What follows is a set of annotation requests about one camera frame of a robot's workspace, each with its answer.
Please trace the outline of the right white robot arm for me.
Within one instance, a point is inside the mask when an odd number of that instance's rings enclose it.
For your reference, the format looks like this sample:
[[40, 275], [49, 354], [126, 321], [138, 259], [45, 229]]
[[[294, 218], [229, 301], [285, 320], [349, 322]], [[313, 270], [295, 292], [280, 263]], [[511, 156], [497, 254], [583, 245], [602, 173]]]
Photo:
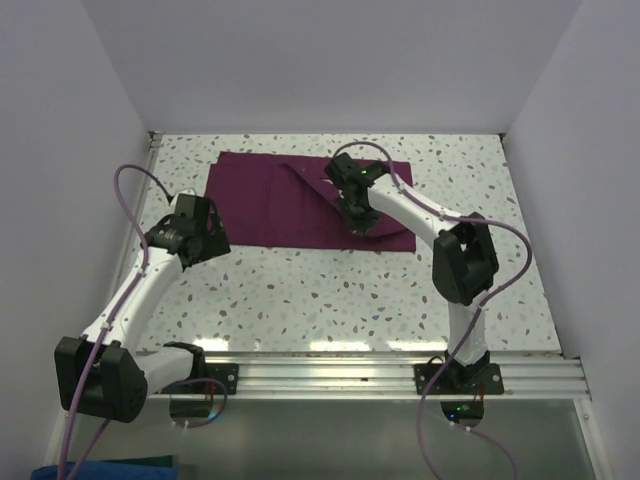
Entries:
[[367, 236], [387, 215], [415, 234], [432, 251], [431, 278], [447, 301], [449, 341], [442, 372], [426, 373], [437, 394], [461, 394], [481, 380], [490, 365], [481, 302], [499, 270], [488, 226], [479, 214], [468, 221], [392, 176], [389, 166], [374, 161], [361, 166], [340, 154], [325, 167], [338, 190], [337, 205], [351, 233]]

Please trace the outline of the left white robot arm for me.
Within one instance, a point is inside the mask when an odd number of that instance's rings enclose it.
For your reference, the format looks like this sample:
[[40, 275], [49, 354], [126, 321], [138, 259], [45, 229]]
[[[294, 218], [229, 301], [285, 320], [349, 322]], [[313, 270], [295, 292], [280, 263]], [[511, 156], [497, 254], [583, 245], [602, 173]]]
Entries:
[[150, 395], [167, 387], [201, 390], [208, 379], [201, 347], [172, 341], [148, 356], [136, 355], [135, 348], [184, 271], [229, 251], [214, 202], [178, 194], [172, 213], [145, 233], [134, 266], [101, 315], [80, 336], [63, 337], [55, 347], [62, 408], [130, 423]]

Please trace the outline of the purple surgical cloth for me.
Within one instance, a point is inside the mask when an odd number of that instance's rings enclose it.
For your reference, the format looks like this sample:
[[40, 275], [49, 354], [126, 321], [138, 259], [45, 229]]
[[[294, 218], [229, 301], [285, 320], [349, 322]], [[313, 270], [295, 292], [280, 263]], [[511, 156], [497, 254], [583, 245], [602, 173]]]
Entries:
[[222, 152], [205, 194], [233, 245], [413, 253], [416, 237], [382, 215], [366, 236], [351, 233], [325, 157]]

